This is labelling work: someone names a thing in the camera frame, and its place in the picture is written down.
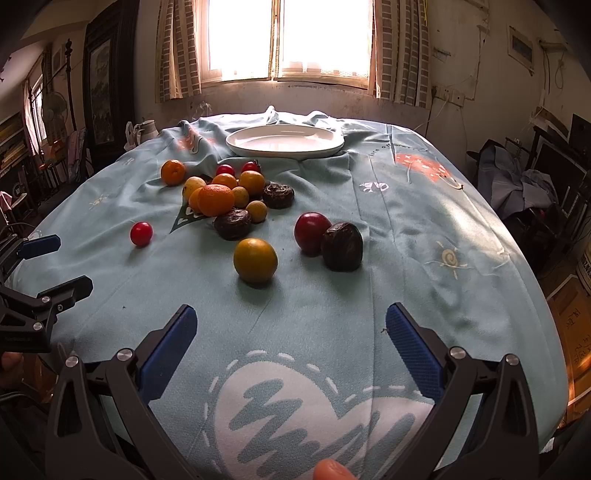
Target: bed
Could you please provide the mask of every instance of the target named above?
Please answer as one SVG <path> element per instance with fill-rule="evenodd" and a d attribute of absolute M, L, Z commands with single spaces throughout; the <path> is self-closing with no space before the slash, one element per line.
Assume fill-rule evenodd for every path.
<path fill-rule="evenodd" d="M 345 145 L 330 158 L 259 158 L 265 177 L 293 187 L 296 200 L 253 228 L 279 266 L 270 285 L 252 288 L 233 268 L 236 242 L 184 205 L 182 187 L 165 186 L 160 167 L 176 158 L 190 175 L 211 177 L 220 163 L 239 171 L 246 160 L 226 136 L 277 122 L 340 129 Z M 307 211 L 359 228 L 360 269 L 335 273 L 300 254 L 293 226 Z M 154 228 L 143 249 L 129 241 L 137 221 Z M 151 408 L 204 476 L 311 478 L 328 457 L 363 479 L 383 474 L 432 406 L 384 332 L 395 301 L 475 358 L 517 354 L 540 445 L 566 408 L 560 342 L 526 260 L 476 189 L 409 129 L 273 107 L 182 121 L 81 185 L 37 232 L 53 233 L 61 249 L 22 262 L 10 282 L 36 295 L 92 279 L 92 295 L 55 325 L 48 361 L 56 367 L 72 351 L 85 362 L 108 359 L 181 304 L 195 308 L 197 336 Z M 457 455 L 477 404 L 472 398 L 442 464 Z"/>

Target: finger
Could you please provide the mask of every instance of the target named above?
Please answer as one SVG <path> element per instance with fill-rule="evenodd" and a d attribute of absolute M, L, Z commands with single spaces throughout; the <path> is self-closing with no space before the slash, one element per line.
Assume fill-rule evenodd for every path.
<path fill-rule="evenodd" d="M 25 359 L 21 356 L 19 363 L 13 364 L 10 370 L 0 372 L 0 388 L 17 388 L 20 385 L 24 363 Z"/>
<path fill-rule="evenodd" d="M 356 478 L 339 462 L 327 458 L 316 464 L 312 480 L 356 480 Z"/>
<path fill-rule="evenodd" d="M 4 371 L 12 370 L 22 360 L 22 353 L 4 352 L 2 354 L 2 369 Z"/>

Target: clothing pile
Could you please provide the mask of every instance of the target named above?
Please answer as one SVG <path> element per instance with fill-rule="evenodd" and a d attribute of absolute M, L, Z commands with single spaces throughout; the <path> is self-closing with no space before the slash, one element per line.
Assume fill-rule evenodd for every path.
<path fill-rule="evenodd" d="M 478 191 L 501 220 L 513 213 L 558 203 L 549 175 L 538 170 L 521 171 L 519 161 L 497 145 L 480 152 Z"/>

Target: black monitor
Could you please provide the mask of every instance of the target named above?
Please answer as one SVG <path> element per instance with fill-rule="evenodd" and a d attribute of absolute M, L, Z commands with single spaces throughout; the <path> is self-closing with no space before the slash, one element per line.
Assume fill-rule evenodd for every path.
<path fill-rule="evenodd" d="M 591 123 L 576 114 L 573 114 L 573 123 L 570 126 L 569 145 L 588 165 L 591 160 Z"/>

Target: white plate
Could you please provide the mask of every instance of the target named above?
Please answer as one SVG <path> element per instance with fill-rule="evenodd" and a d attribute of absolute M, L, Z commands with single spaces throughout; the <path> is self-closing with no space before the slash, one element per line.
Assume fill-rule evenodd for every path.
<path fill-rule="evenodd" d="M 283 157 L 305 160 L 329 157 L 345 144 L 343 134 L 308 125 L 261 125 L 228 135 L 226 139 L 242 157 Z"/>

